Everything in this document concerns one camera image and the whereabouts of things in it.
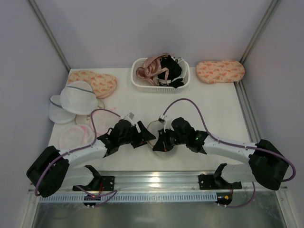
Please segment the beige round laundry bag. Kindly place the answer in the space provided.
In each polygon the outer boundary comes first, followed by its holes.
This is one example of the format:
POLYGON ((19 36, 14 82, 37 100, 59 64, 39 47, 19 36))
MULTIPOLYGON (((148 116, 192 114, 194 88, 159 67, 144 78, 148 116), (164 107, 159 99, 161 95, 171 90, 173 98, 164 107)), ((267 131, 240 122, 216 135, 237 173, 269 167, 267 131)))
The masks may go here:
MULTIPOLYGON (((149 132, 151 132, 156 139, 148 141, 148 145, 153 148, 153 146, 156 144, 158 140, 158 130, 163 128, 163 124, 159 122, 158 120, 152 121, 148 124, 147 129, 149 132)), ((154 157, 156 157, 160 161, 169 160, 173 158, 173 156, 177 153, 177 147, 174 147, 172 150, 168 152, 159 152, 159 151, 152 151, 154 157)))

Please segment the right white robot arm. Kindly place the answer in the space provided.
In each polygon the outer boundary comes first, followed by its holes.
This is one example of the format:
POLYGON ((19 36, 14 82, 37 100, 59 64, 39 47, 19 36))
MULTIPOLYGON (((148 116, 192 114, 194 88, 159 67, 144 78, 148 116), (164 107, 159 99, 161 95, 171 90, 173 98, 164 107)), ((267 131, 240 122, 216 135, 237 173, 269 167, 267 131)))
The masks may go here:
POLYGON ((195 130, 188 121, 179 117, 166 120, 158 130, 153 151, 169 152, 177 145, 185 145, 195 153, 218 155, 239 161, 237 165, 223 163, 213 174, 219 187, 235 182, 258 182, 269 190, 278 190, 289 164, 286 158, 269 141, 242 143, 213 136, 206 131, 195 130))

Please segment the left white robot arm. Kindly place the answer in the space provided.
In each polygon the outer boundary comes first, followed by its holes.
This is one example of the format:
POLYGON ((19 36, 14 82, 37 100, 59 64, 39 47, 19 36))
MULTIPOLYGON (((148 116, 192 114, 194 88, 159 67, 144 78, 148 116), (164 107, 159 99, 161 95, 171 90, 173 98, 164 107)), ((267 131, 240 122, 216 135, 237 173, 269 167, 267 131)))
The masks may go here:
POLYGON ((123 145, 130 144, 138 148, 155 138, 142 122, 132 124, 122 119, 107 133, 83 147, 69 150, 47 147, 30 166, 26 176, 35 186, 35 195, 44 198, 60 188, 110 190, 105 187, 103 176, 87 162, 108 157, 123 145))

